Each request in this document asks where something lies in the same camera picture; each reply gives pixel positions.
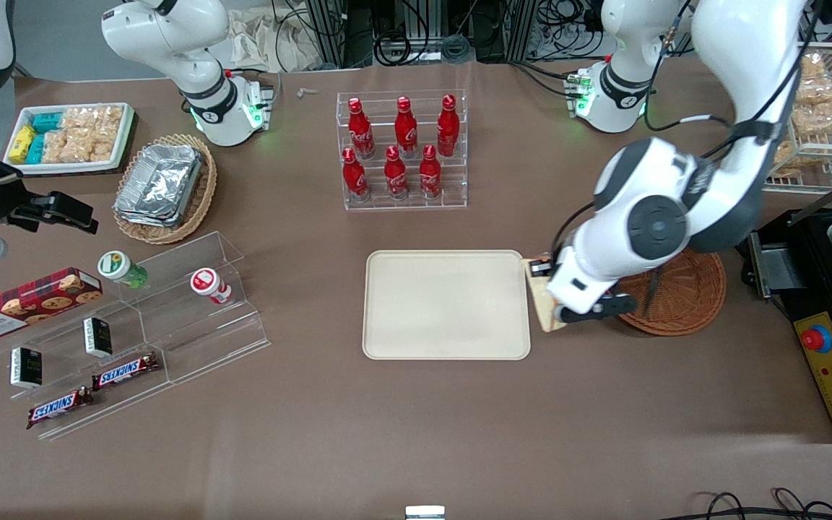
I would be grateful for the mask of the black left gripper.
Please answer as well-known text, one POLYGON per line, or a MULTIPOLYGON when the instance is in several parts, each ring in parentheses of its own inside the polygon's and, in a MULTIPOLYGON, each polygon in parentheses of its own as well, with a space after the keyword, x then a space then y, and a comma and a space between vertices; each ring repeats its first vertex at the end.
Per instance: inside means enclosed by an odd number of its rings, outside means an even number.
POLYGON ((562 263, 561 251, 552 251, 549 256, 542 257, 541 261, 529 261, 529 276, 551 280, 551 277, 558 273, 562 263))

